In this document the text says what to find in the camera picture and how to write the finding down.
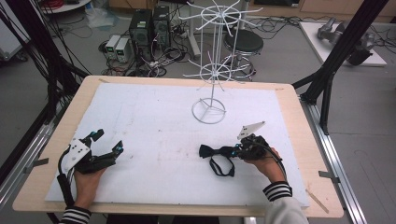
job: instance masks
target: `stool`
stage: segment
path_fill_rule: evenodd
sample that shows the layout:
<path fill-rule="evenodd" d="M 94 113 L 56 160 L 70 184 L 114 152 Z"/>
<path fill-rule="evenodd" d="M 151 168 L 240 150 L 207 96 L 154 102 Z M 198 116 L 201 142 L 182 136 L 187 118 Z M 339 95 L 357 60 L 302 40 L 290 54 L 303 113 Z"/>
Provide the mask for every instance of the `stool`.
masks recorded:
<path fill-rule="evenodd" d="M 239 71 L 235 71 L 235 73 L 241 72 L 243 75 L 238 76 L 233 74 L 233 77 L 248 77 L 251 81 L 251 76 L 256 74 L 256 70 L 254 69 L 253 63 L 244 56 L 260 54 L 262 47 L 264 46 L 264 42 L 259 35 L 256 35 L 251 31 L 239 30 L 235 43 L 235 30 L 232 30 L 232 34 L 233 36 L 230 36 L 229 33 L 226 33 L 226 36 L 224 37 L 224 46 L 229 51 L 233 51 L 233 44 L 235 44 L 235 55 L 226 57 L 223 62 L 228 60 L 229 62 L 226 64 L 230 66 L 232 61 L 231 57 L 234 57 L 231 69 L 240 69 Z"/>

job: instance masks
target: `person's left hand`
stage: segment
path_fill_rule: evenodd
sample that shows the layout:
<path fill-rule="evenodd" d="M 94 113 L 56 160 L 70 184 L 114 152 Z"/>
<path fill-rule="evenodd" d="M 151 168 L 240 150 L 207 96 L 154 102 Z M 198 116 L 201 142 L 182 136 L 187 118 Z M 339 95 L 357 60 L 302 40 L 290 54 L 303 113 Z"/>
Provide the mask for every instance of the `person's left hand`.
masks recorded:
<path fill-rule="evenodd" d="M 99 185 L 99 180 L 105 169 L 97 171 L 92 174 L 82 174 L 79 171 L 74 172 L 76 179 L 77 198 L 74 206 L 89 209 L 96 196 L 96 190 Z"/>

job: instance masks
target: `striped sleeve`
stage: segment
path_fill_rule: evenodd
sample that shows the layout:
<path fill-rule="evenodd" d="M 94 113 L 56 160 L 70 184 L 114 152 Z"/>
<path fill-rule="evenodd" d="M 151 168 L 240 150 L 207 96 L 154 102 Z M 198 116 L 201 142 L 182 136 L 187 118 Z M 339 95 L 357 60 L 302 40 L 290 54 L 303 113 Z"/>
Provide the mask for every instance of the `striped sleeve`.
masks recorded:
<path fill-rule="evenodd" d="M 87 224 L 90 221 L 91 212 L 75 206 L 68 206 L 60 224 Z"/>
<path fill-rule="evenodd" d="M 262 192 L 264 192 L 270 202 L 273 202 L 276 199 L 292 196 L 292 189 L 286 181 L 274 182 Z"/>

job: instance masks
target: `gray floor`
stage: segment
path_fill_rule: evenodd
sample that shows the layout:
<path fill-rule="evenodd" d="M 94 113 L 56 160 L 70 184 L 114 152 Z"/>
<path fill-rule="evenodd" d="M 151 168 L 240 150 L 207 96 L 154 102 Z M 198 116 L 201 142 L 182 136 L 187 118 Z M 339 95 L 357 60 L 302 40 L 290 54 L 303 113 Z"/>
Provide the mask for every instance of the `gray floor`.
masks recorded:
<path fill-rule="evenodd" d="M 77 10 L 61 15 L 60 20 L 70 22 L 82 17 L 83 11 Z M 106 69 L 106 60 L 97 49 L 99 44 L 111 34 L 124 33 L 129 21 L 117 20 L 114 27 L 92 30 L 85 26 L 86 22 L 72 24 L 74 35 L 69 33 L 64 38 L 81 62 L 93 74 L 100 74 Z M 390 28 L 390 36 L 396 36 L 396 27 Z M 377 29 L 382 31 L 388 27 L 378 25 Z M 61 49 L 59 40 L 54 41 Z M 396 223 L 396 177 L 393 174 L 396 168 L 396 57 L 384 48 L 375 47 L 375 50 L 387 66 L 342 66 L 335 76 L 329 131 L 368 223 Z M 320 67 L 302 31 L 290 26 L 275 38 L 265 40 L 262 54 L 251 60 L 258 71 L 253 79 L 258 82 L 293 83 Z M 172 64 L 166 69 L 165 77 L 172 78 L 183 78 L 181 70 L 186 74 L 196 73 L 196 67 L 188 63 Z M 10 62 L 0 67 L 0 87 L 0 164 L 3 164 L 43 108 L 47 93 L 46 82 L 31 61 Z M 49 223 L 45 214 L 13 211 L 13 198 L 0 211 L 1 223 L 27 220 Z M 223 218 L 221 222 L 241 223 L 241 219 Z M 94 215 L 92 223 L 105 223 L 105 218 Z M 310 218 L 310 223 L 349 223 L 349 220 L 347 216 Z"/>

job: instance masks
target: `hand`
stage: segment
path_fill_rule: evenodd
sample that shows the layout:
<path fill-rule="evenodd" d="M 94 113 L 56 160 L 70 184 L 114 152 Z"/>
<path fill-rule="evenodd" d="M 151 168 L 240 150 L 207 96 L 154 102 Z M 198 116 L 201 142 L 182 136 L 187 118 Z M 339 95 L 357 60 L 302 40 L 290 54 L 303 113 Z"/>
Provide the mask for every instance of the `hand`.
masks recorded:
<path fill-rule="evenodd" d="M 279 153 L 273 147 L 271 147 L 271 149 L 280 158 Z M 267 153 L 266 157 L 260 160 L 245 160 L 245 162 L 255 165 L 262 174 L 268 177 L 271 183 L 277 181 L 286 181 L 285 176 L 283 176 L 282 170 L 270 153 Z"/>
<path fill-rule="evenodd" d="M 82 174 L 74 172 L 76 179 L 77 198 L 74 206 L 89 209 L 96 196 L 99 180 L 106 169 L 102 169 L 92 174 Z"/>

